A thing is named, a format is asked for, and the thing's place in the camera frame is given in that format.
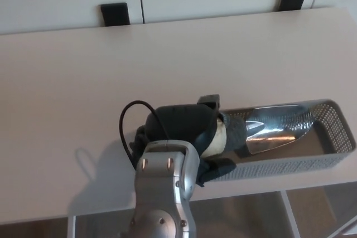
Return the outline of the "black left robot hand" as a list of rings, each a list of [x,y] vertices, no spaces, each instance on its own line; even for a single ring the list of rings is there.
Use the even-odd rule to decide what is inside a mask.
[[[197,185],[202,187],[204,183],[230,173],[235,168],[232,160],[213,160],[215,153],[204,156],[214,140],[219,123],[225,123],[219,108],[219,95],[214,94],[200,97],[196,104],[169,105],[155,109],[148,115],[145,124],[137,129],[134,141],[129,144],[132,165],[137,166],[148,143],[172,139],[189,142],[195,147],[200,157]]]

